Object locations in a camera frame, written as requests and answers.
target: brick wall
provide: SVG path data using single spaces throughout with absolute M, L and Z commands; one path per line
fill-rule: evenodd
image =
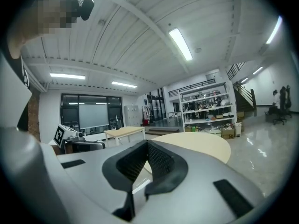
M 32 86 L 30 86 L 30 91 L 32 92 L 32 96 L 28 102 L 28 131 L 38 141 L 41 141 L 38 123 L 38 107 L 40 92 Z

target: red object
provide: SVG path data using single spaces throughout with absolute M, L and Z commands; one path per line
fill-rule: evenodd
M 149 125 L 149 120 L 148 119 L 145 119 L 144 121 L 143 121 L 143 123 L 142 123 L 142 125 L 143 126 L 147 126 L 147 125 Z

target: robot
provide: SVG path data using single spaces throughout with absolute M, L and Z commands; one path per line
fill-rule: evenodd
M 53 140 L 62 154 L 88 152 L 105 148 L 104 142 L 86 141 L 81 132 L 61 124 L 58 124 Z

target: black rubber pad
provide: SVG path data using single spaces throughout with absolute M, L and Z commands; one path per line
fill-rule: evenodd
M 74 167 L 74 166 L 78 166 L 78 165 L 81 165 L 85 163 L 82 159 L 78 159 L 78 160 L 75 160 L 75 161 L 70 161 L 70 162 L 64 162 L 61 164 L 61 166 L 66 169 L 66 168 L 71 168 L 71 167 Z
M 253 206 L 227 180 L 216 181 L 214 186 L 237 218 L 253 209 Z

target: shelving unit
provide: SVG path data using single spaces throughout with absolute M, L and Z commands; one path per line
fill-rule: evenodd
M 228 93 L 223 93 L 223 94 L 219 94 L 219 95 L 212 95 L 212 96 L 203 97 L 203 98 L 199 98 L 199 99 L 187 100 L 187 101 L 183 101 L 182 104 L 191 103 L 191 102 L 200 101 L 200 100 L 205 100 L 205 99 L 210 99 L 210 98 L 216 98 L 216 97 L 225 96 L 225 95 L 228 95 Z
M 204 86 L 201 86 L 201 87 L 193 88 L 193 89 L 190 89 L 190 90 L 187 90 L 187 91 L 179 92 L 178 96 L 179 96 L 179 102 L 180 102 L 180 109 L 181 110 L 183 110 L 183 106 L 185 104 L 198 102 L 198 101 L 202 101 L 202 100 L 208 100 L 208 99 L 211 99 L 211 98 L 227 96 L 228 99 L 230 100 L 229 105 L 217 106 L 217 107 L 208 108 L 208 109 L 192 110 L 192 111 L 182 112 L 184 132 L 185 132 L 185 126 L 186 125 L 212 123 L 212 122 L 219 122 L 219 121 L 225 121 L 225 120 L 232 120 L 232 122 L 235 121 L 235 118 L 236 118 L 235 97 L 234 97 L 234 94 L 232 94 L 234 92 L 233 91 L 233 86 L 232 86 L 232 84 L 231 85 L 228 84 L 229 82 L 230 81 L 213 83 L 213 84 L 208 84 L 208 85 L 204 85 Z M 185 97 L 188 96 L 188 95 L 189 96 L 190 95 L 194 96 L 195 94 L 199 94 L 199 92 L 201 92 L 201 91 L 212 90 L 212 89 L 217 89 L 217 88 L 221 88 L 221 87 L 224 87 L 224 90 L 225 90 L 225 92 L 223 92 L 221 94 L 184 101 L 184 96 Z M 222 119 L 216 119 L 216 120 L 194 119 L 191 122 L 187 121 L 187 120 L 185 121 L 185 116 L 188 115 L 188 114 L 191 114 L 191 113 L 207 112 L 207 111 L 211 111 L 211 110 L 218 110 L 218 109 L 223 109 L 223 108 L 228 108 L 228 107 L 231 108 L 231 111 L 234 114 L 234 116 L 231 117 L 231 118 L 222 118 Z
M 223 109 L 227 107 L 231 107 L 232 105 L 224 105 L 224 106 L 217 106 L 215 108 L 208 108 L 208 109 L 202 109 L 202 110 L 190 110 L 183 112 L 183 114 L 191 114 L 191 113 L 198 113 L 198 112 L 204 112 L 204 111 L 209 111 L 209 110 L 218 110 L 218 109 Z

